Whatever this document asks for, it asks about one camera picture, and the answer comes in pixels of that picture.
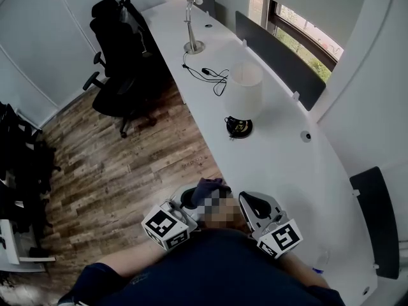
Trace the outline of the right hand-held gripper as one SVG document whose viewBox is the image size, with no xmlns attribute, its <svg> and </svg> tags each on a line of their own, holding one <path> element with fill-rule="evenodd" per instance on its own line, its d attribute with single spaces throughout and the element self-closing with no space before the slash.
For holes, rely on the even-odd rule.
<svg viewBox="0 0 408 306">
<path fill-rule="evenodd" d="M 257 247 L 280 258 L 302 241 L 294 219 L 288 217 L 275 198 L 252 191 L 242 191 L 238 197 L 241 212 Z"/>
</svg>

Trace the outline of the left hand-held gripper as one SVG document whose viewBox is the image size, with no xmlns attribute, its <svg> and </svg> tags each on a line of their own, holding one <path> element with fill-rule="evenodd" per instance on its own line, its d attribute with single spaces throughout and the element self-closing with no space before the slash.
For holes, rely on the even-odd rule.
<svg viewBox="0 0 408 306">
<path fill-rule="evenodd" d="M 191 202 L 195 185 L 178 188 L 168 199 L 153 206 L 142 221 L 147 236 L 166 251 L 190 239 L 199 231 L 198 213 Z"/>
</svg>

